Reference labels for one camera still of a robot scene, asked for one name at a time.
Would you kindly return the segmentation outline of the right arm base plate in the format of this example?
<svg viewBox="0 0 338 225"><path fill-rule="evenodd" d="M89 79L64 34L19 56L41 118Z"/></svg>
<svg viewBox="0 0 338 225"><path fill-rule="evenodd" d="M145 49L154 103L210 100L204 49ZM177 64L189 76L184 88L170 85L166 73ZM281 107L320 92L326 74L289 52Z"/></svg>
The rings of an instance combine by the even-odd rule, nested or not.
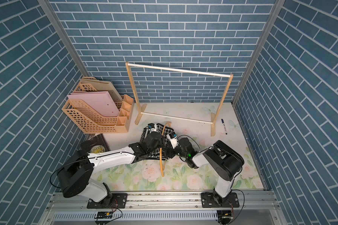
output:
<svg viewBox="0 0 338 225"><path fill-rule="evenodd" d="M215 191L201 193L203 208L238 208L239 201L236 193L231 192L226 197L221 197Z"/></svg>

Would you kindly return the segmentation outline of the black white houndstooth scarf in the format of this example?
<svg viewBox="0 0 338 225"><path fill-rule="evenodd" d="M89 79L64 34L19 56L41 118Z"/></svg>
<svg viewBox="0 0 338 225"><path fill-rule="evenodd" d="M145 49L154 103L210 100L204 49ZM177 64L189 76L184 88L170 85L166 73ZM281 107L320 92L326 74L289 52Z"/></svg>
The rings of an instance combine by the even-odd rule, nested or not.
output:
<svg viewBox="0 0 338 225"><path fill-rule="evenodd" d="M174 129L162 124L150 123L144 128L140 138L140 147L143 150L144 159L159 160L160 148L162 159L168 160L175 156L174 149L167 135L175 133Z"/></svg>

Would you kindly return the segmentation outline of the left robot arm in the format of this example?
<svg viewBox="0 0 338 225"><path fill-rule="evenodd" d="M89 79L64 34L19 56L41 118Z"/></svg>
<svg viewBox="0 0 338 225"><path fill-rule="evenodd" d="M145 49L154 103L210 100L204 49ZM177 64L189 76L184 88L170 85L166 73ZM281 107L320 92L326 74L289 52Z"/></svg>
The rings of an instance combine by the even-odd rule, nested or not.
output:
<svg viewBox="0 0 338 225"><path fill-rule="evenodd" d="M163 144L162 135L153 131L143 141L119 150L97 154L85 150L75 152L56 171L63 196L65 198L84 196L94 202L110 198L108 185L95 181L92 174L111 167L146 160L148 154L162 147Z"/></svg>

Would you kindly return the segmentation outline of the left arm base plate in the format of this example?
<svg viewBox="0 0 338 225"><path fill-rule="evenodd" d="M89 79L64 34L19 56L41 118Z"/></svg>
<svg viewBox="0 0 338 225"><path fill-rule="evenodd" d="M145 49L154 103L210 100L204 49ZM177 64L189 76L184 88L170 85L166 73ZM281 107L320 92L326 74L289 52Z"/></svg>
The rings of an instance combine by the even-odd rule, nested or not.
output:
<svg viewBox="0 0 338 225"><path fill-rule="evenodd" d="M113 193L100 202L89 199L87 209L124 209L127 198L127 193Z"/></svg>

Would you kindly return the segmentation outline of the wooden clothes hanger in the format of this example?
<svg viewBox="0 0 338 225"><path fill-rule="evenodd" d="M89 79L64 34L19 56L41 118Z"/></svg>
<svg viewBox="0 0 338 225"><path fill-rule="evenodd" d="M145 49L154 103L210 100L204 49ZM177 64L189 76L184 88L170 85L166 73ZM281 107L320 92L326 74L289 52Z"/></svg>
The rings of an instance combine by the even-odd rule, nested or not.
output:
<svg viewBox="0 0 338 225"><path fill-rule="evenodd" d="M162 129L162 133L161 136L162 138L164 138L164 132L166 127L171 127L171 122L166 122L166 124L164 125L163 129ZM165 169L165 163L163 163L163 150L162 147L160 148L160 171L161 171L161 176L164 177L164 169Z"/></svg>

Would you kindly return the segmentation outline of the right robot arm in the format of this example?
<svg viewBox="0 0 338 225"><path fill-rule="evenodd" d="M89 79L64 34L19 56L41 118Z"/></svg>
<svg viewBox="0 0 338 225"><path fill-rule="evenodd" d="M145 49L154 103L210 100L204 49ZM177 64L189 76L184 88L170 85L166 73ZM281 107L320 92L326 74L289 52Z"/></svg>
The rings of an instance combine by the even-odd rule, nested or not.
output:
<svg viewBox="0 0 338 225"><path fill-rule="evenodd" d="M244 165L243 157L223 141L218 140L207 149L197 152L188 138L182 138L174 148L175 154L185 158L190 168L197 169L204 165L211 165L218 174L218 182L214 193L225 199L232 191L234 180L241 173Z"/></svg>

